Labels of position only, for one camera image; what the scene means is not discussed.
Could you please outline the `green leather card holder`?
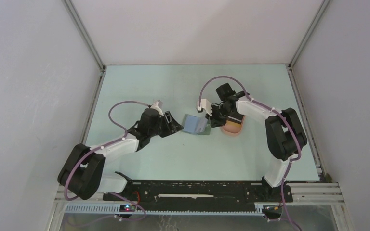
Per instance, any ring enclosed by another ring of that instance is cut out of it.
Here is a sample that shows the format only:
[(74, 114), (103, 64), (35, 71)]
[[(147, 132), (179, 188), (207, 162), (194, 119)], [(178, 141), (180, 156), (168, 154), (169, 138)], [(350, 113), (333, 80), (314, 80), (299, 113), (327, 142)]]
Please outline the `green leather card holder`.
[(192, 135), (210, 135), (211, 123), (204, 117), (186, 114), (183, 122), (183, 132)]

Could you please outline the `black gold-print credit card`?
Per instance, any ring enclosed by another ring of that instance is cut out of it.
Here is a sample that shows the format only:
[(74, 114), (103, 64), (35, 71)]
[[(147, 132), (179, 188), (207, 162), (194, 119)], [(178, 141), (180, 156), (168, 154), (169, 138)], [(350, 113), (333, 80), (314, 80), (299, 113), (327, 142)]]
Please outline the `black gold-print credit card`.
[(243, 115), (242, 116), (236, 116), (236, 117), (229, 116), (227, 118), (227, 121), (232, 122), (232, 123), (235, 123), (235, 124), (239, 124), (239, 125), (241, 125), (243, 123), (243, 120), (244, 120), (244, 116)]

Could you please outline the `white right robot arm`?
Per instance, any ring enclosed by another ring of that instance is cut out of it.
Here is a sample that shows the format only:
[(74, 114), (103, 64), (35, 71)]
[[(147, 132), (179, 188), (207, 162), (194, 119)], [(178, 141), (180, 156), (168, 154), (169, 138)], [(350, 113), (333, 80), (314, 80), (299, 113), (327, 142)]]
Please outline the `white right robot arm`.
[(267, 184), (261, 187), (261, 195), (267, 201), (274, 201), (280, 195), (279, 186), (284, 182), (293, 161), (301, 157), (307, 145), (307, 137), (297, 112), (288, 108), (277, 110), (252, 98), (245, 90), (235, 92), (228, 83), (216, 89), (220, 103), (211, 103), (199, 96), (198, 112), (206, 112), (205, 117), (211, 127), (223, 127), (230, 118), (241, 115), (264, 122), (267, 146), (273, 158), (264, 175)]

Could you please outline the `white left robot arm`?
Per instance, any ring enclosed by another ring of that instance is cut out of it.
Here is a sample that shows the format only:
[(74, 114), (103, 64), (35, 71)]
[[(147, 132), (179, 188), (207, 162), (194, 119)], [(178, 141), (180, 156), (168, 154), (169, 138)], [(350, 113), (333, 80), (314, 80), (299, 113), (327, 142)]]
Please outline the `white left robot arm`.
[(71, 191), (77, 198), (87, 200), (96, 193), (114, 193), (120, 200), (132, 197), (133, 187), (120, 173), (106, 174), (106, 165), (126, 154), (133, 154), (146, 147), (151, 138), (161, 138), (183, 130), (170, 111), (161, 113), (157, 109), (145, 109), (141, 117), (127, 132), (108, 143), (74, 146), (57, 181), (65, 191)]

